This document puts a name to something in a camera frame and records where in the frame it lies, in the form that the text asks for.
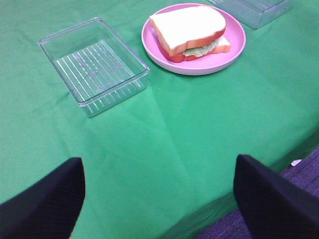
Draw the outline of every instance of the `plastic plate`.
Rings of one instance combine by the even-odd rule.
[[[155,14],[198,5],[203,4],[182,3],[171,5],[157,11]],[[245,47],[245,31],[242,25],[233,16],[219,8],[210,7],[219,11],[226,19],[226,31],[224,36],[231,43],[229,52],[211,54],[193,61],[183,61],[180,63],[168,61],[158,48],[157,35],[148,19],[142,29],[142,42],[149,57],[164,69],[183,75],[207,75],[220,71],[233,63]]]

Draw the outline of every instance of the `green tablecloth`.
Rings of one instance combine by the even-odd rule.
[[[238,153],[280,170],[319,144],[319,2],[244,27],[241,56],[199,77],[163,70],[141,42],[148,16],[181,2],[0,1],[0,203],[81,156],[72,238],[187,238],[234,209]],[[37,42],[96,16],[151,71],[146,90],[90,119]]]

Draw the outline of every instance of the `purple carpet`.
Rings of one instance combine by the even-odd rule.
[[[319,197],[319,148],[295,167],[289,166],[281,175],[305,191]],[[194,239],[251,239],[239,210],[215,222]]]

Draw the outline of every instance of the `sandwich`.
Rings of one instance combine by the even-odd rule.
[[[192,6],[150,16],[158,47],[169,61],[191,61],[230,51],[224,36],[224,16],[208,5]]]

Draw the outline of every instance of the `transparent container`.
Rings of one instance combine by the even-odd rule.
[[[148,66],[101,18],[50,35],[39,45],[88,117],[147,87]]]
[[[292,0],[209,0],[252,29],[258,29],[286,13]]]

